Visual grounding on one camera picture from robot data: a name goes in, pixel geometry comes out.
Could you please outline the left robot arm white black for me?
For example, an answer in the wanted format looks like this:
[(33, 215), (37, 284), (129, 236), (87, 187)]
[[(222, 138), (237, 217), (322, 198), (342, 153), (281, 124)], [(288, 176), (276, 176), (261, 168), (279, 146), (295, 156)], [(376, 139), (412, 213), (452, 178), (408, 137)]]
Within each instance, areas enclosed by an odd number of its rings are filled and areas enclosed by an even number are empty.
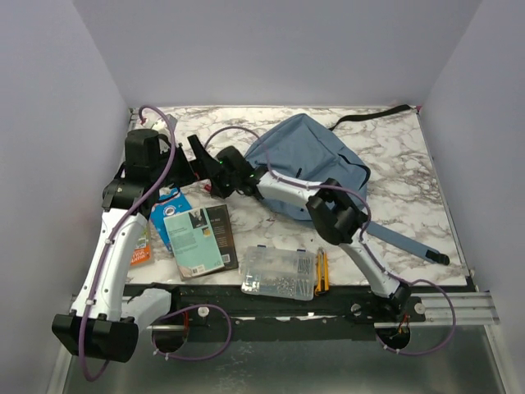
[(188, 138), (189, 160), (174, 137), (152, 129), (130, 131), (124, 161), (103, 191), (102, 224), (88, 274), (66, 314), (57, 314), (52, 333), (81, 361), (125, 363), (135, 352), (139, 334), (160, 320), (175, 323), (182, 305), (159, 286), (126, 294), (126, 277), (135, 245), (148, 225), (159, 190), (189, 186), (219, 173), (218, 161), (198, 136)]

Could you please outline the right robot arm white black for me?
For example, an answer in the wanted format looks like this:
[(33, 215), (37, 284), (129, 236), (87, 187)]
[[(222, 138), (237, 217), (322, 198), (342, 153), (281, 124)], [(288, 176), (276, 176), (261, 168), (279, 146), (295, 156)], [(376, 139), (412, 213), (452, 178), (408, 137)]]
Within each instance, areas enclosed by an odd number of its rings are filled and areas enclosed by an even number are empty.
[(275, 200), (305, 208), (318, 235), (340, 247), (356, 264), (379, 298), (377, 311), (389, 322), (407, 312), (410, 287), (402, 282), (374, 255), (365, 236), (371, 211), (363, 212), (352, 200), (355, 193), (336, 180), (302, 181), (285, 176), (270, 164), (252, 167), (240, 152), (229, 146), (219, 158), (205, 163), (212, 191), (221, 197), (239, 190), (257, 199)]

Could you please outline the blue student backpack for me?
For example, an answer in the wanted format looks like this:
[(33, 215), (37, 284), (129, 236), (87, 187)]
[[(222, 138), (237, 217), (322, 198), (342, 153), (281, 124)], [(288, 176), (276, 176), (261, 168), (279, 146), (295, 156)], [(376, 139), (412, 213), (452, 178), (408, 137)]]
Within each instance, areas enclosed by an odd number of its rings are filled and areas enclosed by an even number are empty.
[[(333, 131), (342, 122), (367, 121), (410, 109), (412, 108), (409, 105), (402, 104), (382, 112), (347, 115), (332, 127), (322, 125), (305, 113), (294, 115), (274, 126), (260, 137), (260, 140), (255, 141), (244, 157), (252, 167), (266, 166), (267, 152), (274, 172), (303, 181), (325, 181), (327, 178), (333, 178), (343, 187), (357, 192), (362, 199), (366, 199), (371, 170)], [(269, 200), (265, 204), (274, 212), (312, 224), (305, 208), (276, 200)], [(427, 262), (450, 264), (450, 258), (446, 254), (374, 221), (367, 227), (367, 233)]]

